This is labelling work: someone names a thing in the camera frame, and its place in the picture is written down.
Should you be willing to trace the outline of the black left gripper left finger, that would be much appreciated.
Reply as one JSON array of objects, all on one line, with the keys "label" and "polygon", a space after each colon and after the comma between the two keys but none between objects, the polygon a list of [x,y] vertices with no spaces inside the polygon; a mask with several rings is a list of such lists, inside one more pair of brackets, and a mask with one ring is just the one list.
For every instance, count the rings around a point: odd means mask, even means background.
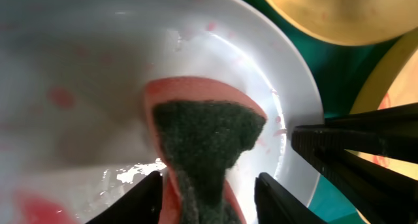
[{"label": "black left gripper left finger", "polygon": [[158,224],[162,197],[163,177],[153,171],[86,224]]}]

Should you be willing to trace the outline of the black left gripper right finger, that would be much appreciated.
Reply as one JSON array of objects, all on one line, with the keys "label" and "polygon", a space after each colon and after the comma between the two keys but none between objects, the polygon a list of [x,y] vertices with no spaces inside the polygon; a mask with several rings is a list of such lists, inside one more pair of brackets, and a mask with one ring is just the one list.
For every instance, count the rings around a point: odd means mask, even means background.
[{"label": "black left gripper right finger", "polygon": [[255,204],[259,224],[326,224],[265,172],[255,179]]}]

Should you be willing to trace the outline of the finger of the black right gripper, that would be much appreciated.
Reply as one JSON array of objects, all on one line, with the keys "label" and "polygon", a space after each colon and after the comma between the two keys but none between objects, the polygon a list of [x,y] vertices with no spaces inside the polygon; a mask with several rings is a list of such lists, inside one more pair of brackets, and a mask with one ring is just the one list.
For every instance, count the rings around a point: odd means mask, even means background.
[{"label": "finger of the black right gripper", "polygon": [[417,162],[417,104],[330,118],[293,129],[292,148],[370,223],[416,223],[417,180],[356,155]]}]

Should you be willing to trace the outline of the light blue plate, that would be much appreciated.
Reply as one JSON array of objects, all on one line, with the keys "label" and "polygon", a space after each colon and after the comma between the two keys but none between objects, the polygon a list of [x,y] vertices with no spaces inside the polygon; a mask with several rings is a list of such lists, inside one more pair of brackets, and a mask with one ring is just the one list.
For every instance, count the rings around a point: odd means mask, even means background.
[{"label": "light blue plate", "polygon": [[147,82],[212,78],[266,113],[227,178],[248,223],[254,180],[309,205],[319,175],[291,148],[320,123],[313,76],[291,41],[242,0],[1,0],[1,222],[85,223],[154,170]]}]

